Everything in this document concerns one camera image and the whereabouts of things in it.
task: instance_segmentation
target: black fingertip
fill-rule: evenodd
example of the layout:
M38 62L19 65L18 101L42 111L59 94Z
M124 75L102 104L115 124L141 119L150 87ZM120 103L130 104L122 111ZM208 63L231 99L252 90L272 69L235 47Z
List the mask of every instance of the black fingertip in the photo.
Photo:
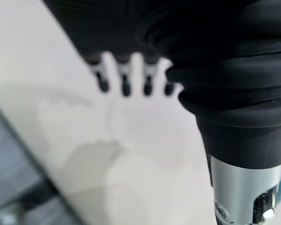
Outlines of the black fingertip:
M108 92L109 84L107 81L99 81L99 86L102 92Z
M153 89L152 84L145 83L145 85L144 85L144 94L146 96L150 96L152 94L152 89Z
M130 96L131 94L131 88L130 88L130 84L128 82L124 82L123 85L122 85L122 92L123 92L123 95L125 97L128 97Z
M175 84L171 82L167 82L164 88L164 93L166 96L171 96L174 92Z

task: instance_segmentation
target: metal connector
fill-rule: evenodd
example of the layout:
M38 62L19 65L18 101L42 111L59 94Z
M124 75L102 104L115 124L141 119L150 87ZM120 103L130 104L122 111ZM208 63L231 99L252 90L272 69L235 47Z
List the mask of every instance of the metal connector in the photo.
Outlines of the metal connector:
M246 169L211 157L214 210L221 225L262 225L275 215L281 165Z

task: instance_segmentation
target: blurry background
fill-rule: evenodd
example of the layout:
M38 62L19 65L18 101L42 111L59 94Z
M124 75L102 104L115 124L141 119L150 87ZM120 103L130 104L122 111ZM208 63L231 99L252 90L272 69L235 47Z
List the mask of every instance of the blurry background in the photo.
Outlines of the blurry background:
M215 224L195 118L177 100L181 87L163 92L170 62L159 62L146 97L134 54L129 98L110 53L104 64L107 93L44 3L0 0L0 207L45 186L53 197L21 209L25 224Z

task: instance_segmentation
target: gray floor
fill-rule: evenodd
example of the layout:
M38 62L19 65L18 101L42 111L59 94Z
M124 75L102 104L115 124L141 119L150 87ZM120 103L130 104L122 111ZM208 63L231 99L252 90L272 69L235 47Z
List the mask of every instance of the gray floor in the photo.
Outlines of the gray floor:
M30 158L0 115L0 211L5 211L9 204L21 203L24 199L30 205L23 214L24 225L81 225L64 200L58 195L48 196L51 195L48 190L34 194L34 198L41 199L46 192L47 199L40 205L34 206L34 202L29 202L34 188L40 185L44 187L45 181L48 181L45 174Z

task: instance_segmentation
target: robotic hand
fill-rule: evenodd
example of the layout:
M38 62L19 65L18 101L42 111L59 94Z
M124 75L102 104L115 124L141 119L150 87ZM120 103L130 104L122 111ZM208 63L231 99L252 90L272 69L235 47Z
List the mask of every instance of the robotic hand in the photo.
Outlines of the robotic hand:
M143 46L170 59L168 81L184 86L179 100L196 115L204 141L217 223L257 225L274 216L281 198L281 0L44 2L86 61L90 52Z

